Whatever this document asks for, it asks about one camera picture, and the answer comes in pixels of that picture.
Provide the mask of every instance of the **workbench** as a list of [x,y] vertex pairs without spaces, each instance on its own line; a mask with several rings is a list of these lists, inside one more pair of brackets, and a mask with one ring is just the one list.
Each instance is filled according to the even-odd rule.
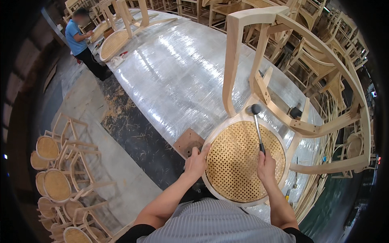
[[[227,119],[222,103],[226,35],[189,19],[163,12],[151,19],[177,17],[178,20],[152,26],[134,36],[116,55],[128,51],[124,62],[116,69],[107,63],[131,100],[147,118],[156,131],[173,145],[188,128],[206,139],[211,131]],[[119,28],[123,22],[117,21]],[[236,110],[250,95],[248,77],[255,51],[242,44],[233,89],[232,100]],[[305,95],[300,89],[268,60],[262,61],[260,72],[272,67],[269,88],[288,107],[300,106],[303,110]],[[275,118],[261,103],[259,117],[268,122],[285,142],[290,145],[294,132]],[[308,123],[322,125],[318,112],[310,106]],[[303,138],[292,163],[311,165],[315,159],[320,139]],[[308,175],[298,174],[297,189],[292,189],[289,201],[296,203]],[[295,172],[290,171],[286,194],[295,181]],[[270,222],[270,208],[262,204],[247,208],[249,213]]]

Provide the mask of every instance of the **blue shirt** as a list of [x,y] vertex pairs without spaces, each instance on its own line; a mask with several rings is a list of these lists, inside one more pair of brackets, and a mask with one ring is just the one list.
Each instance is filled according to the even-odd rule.
[[73,20],[70,20],[68,25],[66,26],[66,29],[65,29],[65,37],[69,43],[69,46],[73,52],[73,55],[75,55],[75,56],[80,54],[86,48],[88,48],[88,45],[86,44],[85,39],[83,41],[77,42],[73,38],[73,36],[77,33],[79,35],[83,35],[83,33],[81,33],[81,31],[80,31],[80,28],[78,28],[78,25],[76,23],[74,23]]

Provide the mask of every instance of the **striped shirt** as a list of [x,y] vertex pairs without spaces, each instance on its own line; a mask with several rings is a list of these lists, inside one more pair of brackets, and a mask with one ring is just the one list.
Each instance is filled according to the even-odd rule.
[[294,243],[296,237],[306,237],[297,229],[283,231],[265,223],[255,215],[246,214],[231,202],[205,198],[197,202],[178,205],[166,224],[155,229],[149,225],[136,225],[116,243],[174,243],[174,242],[262,242]]

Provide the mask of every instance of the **red tool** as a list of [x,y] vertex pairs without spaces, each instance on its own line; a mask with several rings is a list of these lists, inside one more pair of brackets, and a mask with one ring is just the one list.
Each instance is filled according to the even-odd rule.
[[128,53],[128,51],[125,51],[123,52],[122,54],[120,54],[119,56],[122,57],[124,54]]

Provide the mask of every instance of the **black pants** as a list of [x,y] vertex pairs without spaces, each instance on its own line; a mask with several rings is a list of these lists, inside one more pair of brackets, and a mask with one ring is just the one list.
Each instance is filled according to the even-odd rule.
[[96,60],[95,57],[92,56],[89,48],[83,50],[80,54],[76,55],[78,59],[83,61],[85,65],[89,68],[89,70],[100,80],[104,79],[106,67],[101,66]]

